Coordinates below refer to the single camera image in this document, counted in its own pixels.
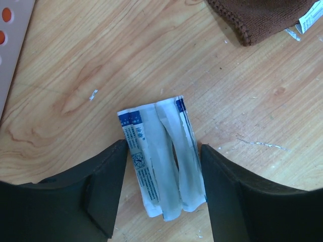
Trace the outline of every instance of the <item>white plastic packet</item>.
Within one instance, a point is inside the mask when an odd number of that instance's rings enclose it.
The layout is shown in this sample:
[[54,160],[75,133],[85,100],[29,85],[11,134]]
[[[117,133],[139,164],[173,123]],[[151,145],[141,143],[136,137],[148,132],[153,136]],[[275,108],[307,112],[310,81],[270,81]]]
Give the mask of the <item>white plastic packet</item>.
[[165,221],[171,221],[180,216],[182,209],[192,212],[204,203],[197,144],[183,97],[126,109],[118,116],[147,214],[163,214]]

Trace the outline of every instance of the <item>round hole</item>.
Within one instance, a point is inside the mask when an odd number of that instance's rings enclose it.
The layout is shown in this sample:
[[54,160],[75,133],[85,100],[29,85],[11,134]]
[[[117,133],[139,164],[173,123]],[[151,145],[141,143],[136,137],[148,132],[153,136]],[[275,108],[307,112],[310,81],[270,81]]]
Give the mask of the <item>round hole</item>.
[[2,45],[5,42],[5,40],[6,40],[5,33],[2,30],[0,30],[0,45]]
[[12,12],[9,8],[4,8],[2,10],[2,19],[8,23],[12,19]]

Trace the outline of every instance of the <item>brown sock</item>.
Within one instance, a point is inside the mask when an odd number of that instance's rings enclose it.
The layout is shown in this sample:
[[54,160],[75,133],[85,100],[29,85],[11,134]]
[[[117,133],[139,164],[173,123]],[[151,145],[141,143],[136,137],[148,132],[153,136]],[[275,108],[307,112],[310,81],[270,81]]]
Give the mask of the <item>brown sock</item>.
[[207,0],[234,25],[245,46],[257,44],[297,23],[317,0]]

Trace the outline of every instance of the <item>wooden table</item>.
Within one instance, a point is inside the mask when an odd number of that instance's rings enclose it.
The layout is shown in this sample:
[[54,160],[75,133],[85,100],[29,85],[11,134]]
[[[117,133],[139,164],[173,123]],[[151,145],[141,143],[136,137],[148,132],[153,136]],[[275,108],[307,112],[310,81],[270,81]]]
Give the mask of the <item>wooden table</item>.
[[[117,111],[184,95],[199,142],[321,188],[322,23],[301,42],[283,31],[242,47],[202,0],[37,1],[1,121],[0,179],[64,171],[124,137]],[[111,241],[213,241],[207,205],[148,218],[129,158]]]

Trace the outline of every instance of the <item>wooden surface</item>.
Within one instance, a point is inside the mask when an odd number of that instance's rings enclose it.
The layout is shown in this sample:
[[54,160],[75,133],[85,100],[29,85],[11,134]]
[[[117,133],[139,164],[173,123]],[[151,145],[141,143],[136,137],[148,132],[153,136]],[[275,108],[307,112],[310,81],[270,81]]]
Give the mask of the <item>wooden surface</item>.
[[[199,142],[275,182],[321,188],[322,23],[301,42],[283,31],[242,47],[201,0],[37,1],[1,120],[0,179],[64,171],[123,138],[117,111],[184,95]],[[128,159],[111,241],[213,241],[207,205],[148,218]]]

